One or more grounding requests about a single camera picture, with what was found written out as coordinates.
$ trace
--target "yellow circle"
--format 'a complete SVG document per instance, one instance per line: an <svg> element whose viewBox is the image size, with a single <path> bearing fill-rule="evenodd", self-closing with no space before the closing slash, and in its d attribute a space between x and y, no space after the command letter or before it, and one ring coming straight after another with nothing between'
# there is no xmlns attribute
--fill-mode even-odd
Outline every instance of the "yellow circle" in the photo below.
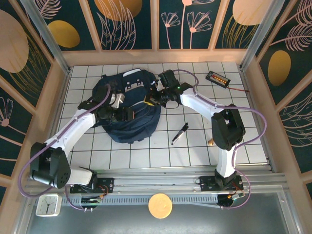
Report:
<svg viewBox="0 0 312 234"><path fill-rule="evenodd" d="M272 0L235 0L233 17L242 25L260 24L269 9Z"/></svg>
<svg viewBox="0 0 312 234"><path fill-rule="evenodd" d="M155 194L148 203L148 209L155 218L166 218L172 210L172 202L165 194Z"/></svg>
<svg viewBox="0 0 312 234"><path fill-rule="evenodd" d="M138 15L142 8L142 0L95 0L94 1L99 11L111 20L121 21L123 16L124 20L128 19L127 9L132 14L132 17Z"/></svg>
<svg viewBox="0 0 312 234"><path fill-rule="evenodd" d="M276 51L270 58L268 75L272 85L281 85L291 69L291 57L283 50Z"/></svg>
<svg viewBox="0 0 312 234"><path fill-rule="evenodd" d="M0 10L0 68L20 72L28 61L27 34L20 23L10 14Z"/></svg>
<svg viewBox="0 0 312 234"><path fill-rule="evenodd" d="M48 28L54 36L57 44L63 47L73 48L80 43L80 37L77 30L65 21L53 21L48 24Z"/></svg>

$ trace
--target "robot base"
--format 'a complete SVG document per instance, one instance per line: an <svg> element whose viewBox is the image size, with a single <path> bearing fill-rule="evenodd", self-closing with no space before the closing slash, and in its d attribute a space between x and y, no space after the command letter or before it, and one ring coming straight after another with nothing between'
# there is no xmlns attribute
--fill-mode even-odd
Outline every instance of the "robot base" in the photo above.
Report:
<svg viewBox="0 0 312 234"><path fill-rule="evenodd" d="M103 190L106 193L111 194L114 189L114 178L97 178L96 185L94 189L90 187L75 184L73 187L70 188L71 194L102 194Z"/></svg>
<svg viewBox="0 0 312 234"><path fill-rule="evenodd" d="M220 184L219 176L201 176L199 177L199 184L200 189L202 192L207 191L235 191L236 187L233 185L235 184L239 189L244 190L242 178L236 173L233 176L229 176L227 178L223 178L223 183Z"/></svg>

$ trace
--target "navy blue backpack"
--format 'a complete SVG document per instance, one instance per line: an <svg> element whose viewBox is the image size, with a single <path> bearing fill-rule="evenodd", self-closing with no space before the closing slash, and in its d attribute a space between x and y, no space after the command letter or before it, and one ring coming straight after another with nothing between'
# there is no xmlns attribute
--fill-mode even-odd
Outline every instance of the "navy blue backpack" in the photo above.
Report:
<svg viewBox="0 0 312 234"><path fill-rule="evenodd" d="M124 102L119 107L131 107L135 118L127 122L111 122L101 119L94 127L102 126L118 143L131 144L150 137L158 125L161 109L161 106L150 106L144 103L144 98L154 80L154 74L140 69L113 76L103 75L93 88L92 95L96 93L99 86L110 84L116 93L125 95Z"/></svg>

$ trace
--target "battery pack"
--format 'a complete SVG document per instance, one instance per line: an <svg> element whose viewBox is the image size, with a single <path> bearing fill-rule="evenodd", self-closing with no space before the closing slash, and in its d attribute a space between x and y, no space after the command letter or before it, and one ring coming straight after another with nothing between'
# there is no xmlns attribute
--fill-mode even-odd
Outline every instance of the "battery pack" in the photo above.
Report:
<svg viewBox="0 0 312 234"><path fill-rule="evenodd" d="M206 79L211 81L212 83L215 83L223 88L227 88L229 83L230 83L230 79L227 79L224 76L221 76L213 71L210 71L208 73L208 75L206 76Z"/></svg>

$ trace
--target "white tile floor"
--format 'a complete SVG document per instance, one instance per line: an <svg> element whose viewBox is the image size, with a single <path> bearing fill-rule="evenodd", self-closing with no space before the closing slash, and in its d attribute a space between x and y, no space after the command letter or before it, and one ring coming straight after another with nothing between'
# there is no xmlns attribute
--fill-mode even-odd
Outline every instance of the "white tile floor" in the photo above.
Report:
<svg viewBox="0 0 312 234"><path fill-rule="evenodd" d="M125 64L104 66L74 67L65 98L59 129L62 128L77 110L82 100L92 95L92 88L101 79L125 72L133 68L146 69L159 74L168 69L184 69L194 72L199 79L197 90L208 98L225 105L249 107L246 93L223 89L205 79L209 71L217 72L231 80L230 87L243 88L235 63L199 62L164 64ZM176 72L180 82L194 84L194 78L185 72ZM174 108L176 102L168 102L167 108ZM241 111L246 128L244 141L258 135L251 112ZM189 129L173 146L169 143L185 122ZM95 170L121 168L175 167L216 165L218 147L207 146L212 138L211 124L194 110L179 106L176 109L162 108L156 131L150 138L134 144L119 144L105 133L102 127L89 129L74 146L70 155L71 164ZM267 164L260 140L238 150L237 164Z"/></svg>

